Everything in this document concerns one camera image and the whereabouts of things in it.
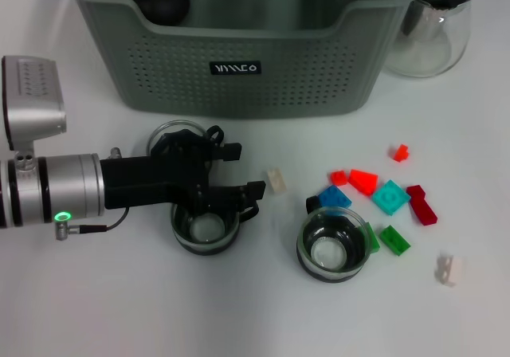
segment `red toy block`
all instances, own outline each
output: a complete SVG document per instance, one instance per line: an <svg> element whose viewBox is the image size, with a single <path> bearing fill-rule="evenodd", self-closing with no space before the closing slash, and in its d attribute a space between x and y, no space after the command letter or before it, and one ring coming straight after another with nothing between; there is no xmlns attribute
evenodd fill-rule
<svg viewBox="0 0 510 357"><path fill-rule="evenodd" d="M422 189L422 186L419 184L416 186L411 186L406 188L406 193L411 197L411 199L425 199L425 191Z"/></svg>
<svg viewBox="0 0 510 357"><path fill-rule="evenodd" d="M359 192L367 196L372 195L377 187L377 179L375 174L369 174L365 171L352 170L349 175L349 183Z"/></svg>
<svg viewBox="0 0 510 357"><path fill-rule="evenodd" d="M397 162L401 162L403 160L406 160L409 158L409 152L407 152L408 146L405 146L403 144L400 145L397 152L395 153L393 160L396 160Z"/></svg>
<svg viewBox="0 0 510 357"><path fill-rule="evenodd" d="M334 184L335 186L345 186L347 184L347 176L345 175L345 171L332 172L330 177L331 184Z"/></svg>
<svg viewBox="0 0 510 357"><path fill-rule="evenodd" d="M437 216L427 204L425 199L412 198L410 204L416 214L416 217L424 226L430 226L431 224L437 223Z"/></svg>

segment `gray plastic basket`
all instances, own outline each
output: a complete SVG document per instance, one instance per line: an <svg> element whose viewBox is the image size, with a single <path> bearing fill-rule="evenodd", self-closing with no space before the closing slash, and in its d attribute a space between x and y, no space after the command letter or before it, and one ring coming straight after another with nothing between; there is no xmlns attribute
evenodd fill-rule
<svg viewBox="0 0 510 357"><path fill-rule="evenodd" d="M179 27L132 0L77 1L129 106L285 118L360 108L412 0L191 0ZM213 75L211 62L261 73Z"/></svg>

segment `green toy block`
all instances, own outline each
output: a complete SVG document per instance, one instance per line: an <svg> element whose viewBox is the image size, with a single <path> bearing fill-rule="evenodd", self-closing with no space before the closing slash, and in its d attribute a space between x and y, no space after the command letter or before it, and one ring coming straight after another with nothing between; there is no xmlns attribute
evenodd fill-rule
<svg viewBox="0 0 510 357"><path fill-rule="evenodd" d="M392 226L386 227L384 231L379 234L379 238L397 256L402 255L411 247L406 239L404 239Z"/></svg>
<svg viewBox="0 0 510 357"><path fill-rule="evenodd" d="M376 253L381 249L381 245L377 241L377 237L375 236L374 230L372 229L370 223L367 223L368 233L370 234L370 239L372 240L372 250L371 253Z"/></svg>

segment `glass jar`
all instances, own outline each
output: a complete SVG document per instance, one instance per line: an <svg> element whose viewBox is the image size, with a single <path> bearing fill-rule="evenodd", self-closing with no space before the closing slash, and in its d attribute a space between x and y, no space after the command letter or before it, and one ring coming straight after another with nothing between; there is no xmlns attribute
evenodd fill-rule
<svg viewBox="0 0 510 357"><path fill-rule="evenodd" d="M237 212L206 213L195 217L173 205L171 220L175 238L185 250L209 256L225 251L235 242L242 218Z"/></svg>
<svg viewBox="0 0 510 357"><path fill-rule="evenodd" d="M471 34L471 0L415 0L410 4L386 66L409 77L451 69Z"/></svg>
<svg viewBox="0 0 510 357"><path fill-rule="evenodd" d="M354 277L371 254L366 222L354 211L323 207L311 212L297 238L297 258L317 280L341 283Z"/></svg>

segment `green led light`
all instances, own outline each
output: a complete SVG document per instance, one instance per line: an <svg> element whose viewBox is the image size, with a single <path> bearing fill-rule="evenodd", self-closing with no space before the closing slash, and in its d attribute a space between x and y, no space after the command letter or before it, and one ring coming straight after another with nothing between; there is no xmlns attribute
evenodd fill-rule
<svg viewBox="0 0 510 357"><path fill-rule="evenodd" d="M66 222L71 220L72 217L69 212L62 211L55 215L55 222Z"/></svg>

